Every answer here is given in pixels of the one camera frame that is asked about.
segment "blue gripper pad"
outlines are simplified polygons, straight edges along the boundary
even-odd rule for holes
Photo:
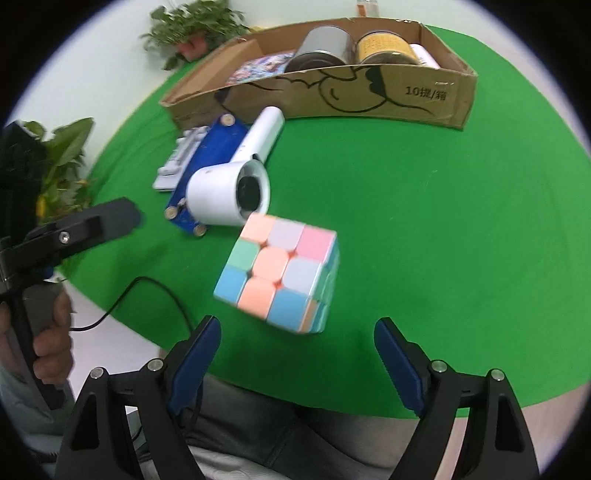
[[[423,399],[423,382],[410,360],[398,344],[386,321],[381,319],[375,324],[374,344],[388,371],[402,404],[420,417],[425,409]]]
[[[219,320],[212,317],[177,368],[168,400],[170,413],[178,416],[182,409],[193,404],[221,341],[222,327]]]

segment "hand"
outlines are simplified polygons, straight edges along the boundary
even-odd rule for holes
[[[45,384],[60,385],[66,382],[74,359],[72,358],[72,301],[62,291],[53,304],[54,325],[43,330],[33,340],[33,350],[39,357],[33,363],[35,376]],[[13,374],[20,374],[17,362],[8,346],[6,332],[10,328],[10,309],[0,304],[0,363]]]

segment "cardboard box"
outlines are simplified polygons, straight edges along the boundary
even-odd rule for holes
[[[225,86],[244,62],[297,50],[308,32],[320,25],[340,27],[354,42],[372,30],[393,31],[409,43],[423,45],[441,69],[401,64],[339,66]],[[160,104],[181,129],[209,125],[227,111],[252,122],[270,105],[279,107],[286,118],[370,116],[462,128],[477,79],[476,72],[423,24],[388,18],[338,18],[234,38],[177,82]]]

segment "metal screw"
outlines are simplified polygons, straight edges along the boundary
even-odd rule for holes
[[[90,371],[90,377],[96,380],[97,378],[102,377],[103,373],[105,373],[105,370],[102,367],[94,367]]]
[[[499,370],[498,368],[494,368],[491,370],[491,377],[493,378],[493,380],[500,382],[501,380],[505,379],[505,374],[503,373],[503,370]]]
[[[164,211],[164,218],[172,220],[178,215],[178,209],[175,206],[170,206]]]
[[[200,223],[193,229],[193,235],[195,236],[203,236],[207,233],[207,227]]]
[[[70,242],[70,234],[68,232],[60,232],[57,237],[61,244],[67,245]]]
[[[236,123],[236,119],[231,113],[224,113],[220,118],[220,123],[224,127],[231,127],[234,123]]]
[[[445,363],[443,360],[433,360],[433,362],[431,362],[431,368],[437,373],[442,374],[445,370],[447,370],[447,363]]]
[[[148,362],[148,370],[157,372],[164,366],[164,362],[160,358],[154,358]]]

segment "plant pot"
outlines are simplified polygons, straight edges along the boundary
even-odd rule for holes
[[[207,53],[207,41],[204,32],[194,33],[186,42],[177,43],[178,52],[187,61],[197,60]]]

